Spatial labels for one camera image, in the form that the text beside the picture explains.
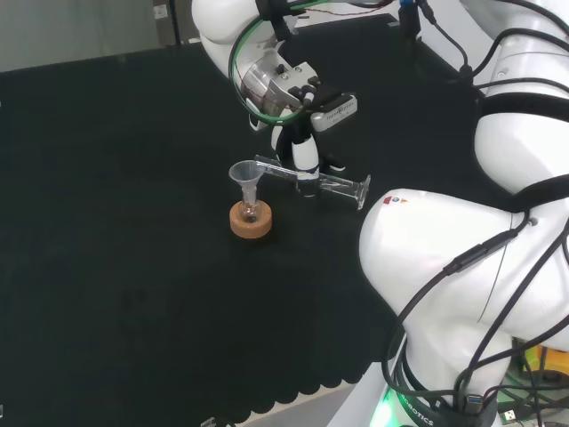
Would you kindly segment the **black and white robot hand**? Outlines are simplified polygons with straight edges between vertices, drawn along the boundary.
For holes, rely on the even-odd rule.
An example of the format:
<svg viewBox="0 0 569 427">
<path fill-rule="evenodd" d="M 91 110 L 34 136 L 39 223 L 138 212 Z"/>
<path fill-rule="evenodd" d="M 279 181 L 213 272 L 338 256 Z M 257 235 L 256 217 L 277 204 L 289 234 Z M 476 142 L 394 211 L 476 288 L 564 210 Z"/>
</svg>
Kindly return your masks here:
<svg viewBox="0 0 569 427">
<path fill-rule="evenodd" d="M 292 67 L 280 59 L 254 63 L 241 79 L 240 93 L 260 121 L 273 127 L 276 160 L 296 173 L 295 186 L 303 196 L 316 195 L 323 168 L 345 169 L 319 152 L 318 135 L 357 111 L 354 94 L 322 83 L 307 62 Z"/>
</svg>

